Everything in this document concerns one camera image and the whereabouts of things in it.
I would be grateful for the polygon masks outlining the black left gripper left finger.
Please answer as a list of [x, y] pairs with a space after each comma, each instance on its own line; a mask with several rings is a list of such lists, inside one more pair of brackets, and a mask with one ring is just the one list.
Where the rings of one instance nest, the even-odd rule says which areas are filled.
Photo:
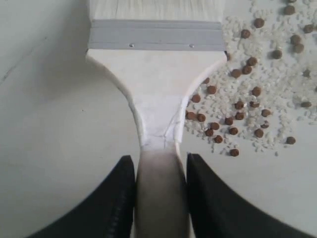
[[84, 201], [31, 237], [128, 238], [133, 224], [134, 204], [134, 164], [126, 155]]

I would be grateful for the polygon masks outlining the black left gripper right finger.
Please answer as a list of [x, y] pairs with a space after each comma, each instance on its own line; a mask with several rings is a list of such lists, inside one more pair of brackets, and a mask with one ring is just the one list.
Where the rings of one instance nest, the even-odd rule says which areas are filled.
[[187, 194], [198, 238], [309, 238], [232, 190], [199, 154], [187, 155]]

